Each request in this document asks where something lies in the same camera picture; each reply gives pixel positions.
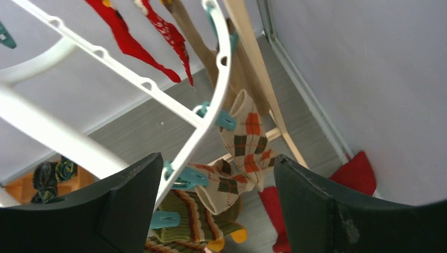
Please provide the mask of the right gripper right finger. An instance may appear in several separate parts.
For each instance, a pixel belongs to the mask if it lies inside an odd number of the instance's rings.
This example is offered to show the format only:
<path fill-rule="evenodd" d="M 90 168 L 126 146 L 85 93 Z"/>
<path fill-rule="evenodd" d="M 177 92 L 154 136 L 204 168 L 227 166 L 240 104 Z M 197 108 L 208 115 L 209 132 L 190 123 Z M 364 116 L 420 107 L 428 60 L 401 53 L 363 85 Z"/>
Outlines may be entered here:
<path fill-rule="evenodd" d="M 446 252 L 446 201 L 371 197 L 283 154 L 274 178 L 292 252 Z"/>

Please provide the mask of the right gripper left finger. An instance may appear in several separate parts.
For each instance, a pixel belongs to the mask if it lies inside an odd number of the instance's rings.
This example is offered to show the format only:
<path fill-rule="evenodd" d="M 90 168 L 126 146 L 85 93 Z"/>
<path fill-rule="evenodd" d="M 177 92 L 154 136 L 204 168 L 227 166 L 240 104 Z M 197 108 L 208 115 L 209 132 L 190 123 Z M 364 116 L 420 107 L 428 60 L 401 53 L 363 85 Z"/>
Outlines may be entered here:
<path fill-rule="evenodd" d="M 1 209 L 1 252 L 143 252 L 160 153 L 41 205 Z"/>

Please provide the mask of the white plastic clip hanger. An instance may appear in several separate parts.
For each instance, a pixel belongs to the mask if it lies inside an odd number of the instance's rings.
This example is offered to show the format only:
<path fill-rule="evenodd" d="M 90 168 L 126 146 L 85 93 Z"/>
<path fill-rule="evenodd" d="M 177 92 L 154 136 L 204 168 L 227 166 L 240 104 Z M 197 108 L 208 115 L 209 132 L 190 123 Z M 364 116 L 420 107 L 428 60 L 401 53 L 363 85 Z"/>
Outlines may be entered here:
<path fill-rule="evenodd" d="M 55 111 L 50 112 L 44 105 L 27 99 L 15 90 L 18 83 L 55 68 L 75 51 L 85 52 L 195 127 L 168 166 L 171 176 L 161 178 L 156 198 L 156 204 L 159 204 L 216 123 L 209 116 L 210 105 L 200 116 L 199 108 L 189 110 L 167 95 L 155 81 L 138 75 L 114 59 L 105 48 L 88 42 L 69 29 L 61 18 L 44 12 L 30 1 L 16 1 L 15 4 L 58 33 L 60 39 L 40 55 L 1 70 L 1 119 L 47 148 L 77 162 L 99 179 L 124 169 L 127 164 L 122 159 L 86 136 L 88 131 L 96 130 L 124 111 L 120 92 L 77 85 L 74 87 L 74 108 L 58 105 Z"/>

